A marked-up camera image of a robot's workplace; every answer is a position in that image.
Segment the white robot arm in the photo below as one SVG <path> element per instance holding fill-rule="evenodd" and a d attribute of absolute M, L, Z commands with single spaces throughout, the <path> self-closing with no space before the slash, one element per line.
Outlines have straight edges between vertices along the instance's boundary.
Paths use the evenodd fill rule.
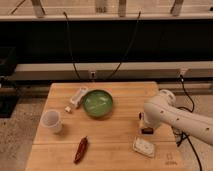
<path fill-rule="evenodd" d="M 140 127 L 157 129 L 162 123 L 180 129 L 213 146 L 213 118 L 180 110 L 175 95 L 166 89 L 144 102 Z"/>

